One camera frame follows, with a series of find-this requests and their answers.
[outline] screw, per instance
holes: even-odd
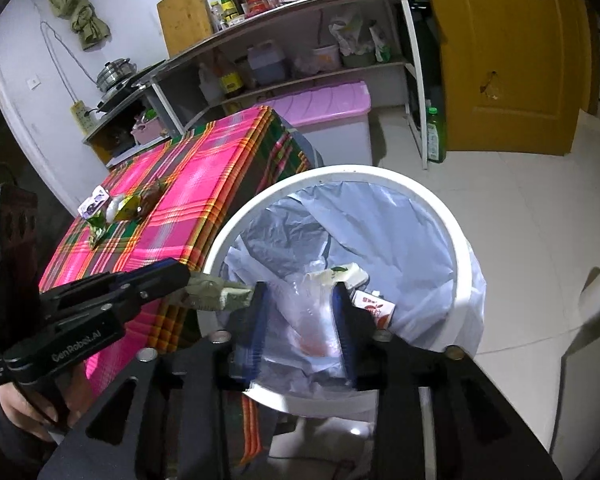
[[[136,354],[136,359],[143,363],[153,361],[157,357],[158,351],[155,348],[142,348],[141,350],[138,350],[138,353]]]
[[[216,330],[209,334],[209,341],[212,343],[226,343],[231,339],[231,334],[227,330]]]
[[[391,341],[392,336],[393,335],[391,334],[391,332],[384,329],[376,330],[374,332],[374,340],[380,343],[388,343],[389,341]]]
[[[459,361],[464,357],[464,350],[462,350],[459,346],[450,345],[446,347],[445,355],[453,361]]]

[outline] door panel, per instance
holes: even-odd
[[[589,95],[584,0],[431,0],[450,150],[563,155]]]

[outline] wooden cutting board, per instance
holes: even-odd
[[[162,0],[157,7],[169,57],[214,33],[207,0]]]

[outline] red and white box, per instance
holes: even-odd
[[[374,317],[378,328],[387,328],[394,314],[395,303],[384,300],[374,294],[357,290],[353,295],[353,305],[364,308]]]

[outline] table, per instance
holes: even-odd
[[[40,290],[96,274],[134,270],[172,257],[201,270],[223,223],[257,193],[309,168],[304,153],[269,107],[257,106],[189,132],[136,155],[102,183],[111,194],[129,193],[164,180],[167,191],[142,222],[121,222],[95,250],[88,224],[75,219],[48,264]],[[200,337],[195,311],[154,301],[126,325],[126,335],[92,356],[87,375],[99,394],[145,346],[161,352],[193,344]],[[262,451],[261,416],[245,396],[229,402],[232,463],[248,462]]]

